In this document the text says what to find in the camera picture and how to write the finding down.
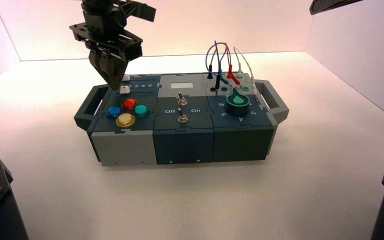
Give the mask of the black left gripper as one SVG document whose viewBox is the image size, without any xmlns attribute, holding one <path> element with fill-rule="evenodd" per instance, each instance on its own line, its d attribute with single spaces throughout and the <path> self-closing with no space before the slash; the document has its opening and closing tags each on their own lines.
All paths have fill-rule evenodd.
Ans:
<svg viewBox="0 0 384 240">
<path fill-rule="evenodd" d="M 69 26 L 74 39 L 83 42 L 89 61 L 106 83 L 117 90 L 127 63 L 143 55 L 143 40 L 125 29 L 128 17 L 143 17 L 142 9 L 83 9 L 84 22 Z"/>
</svg>

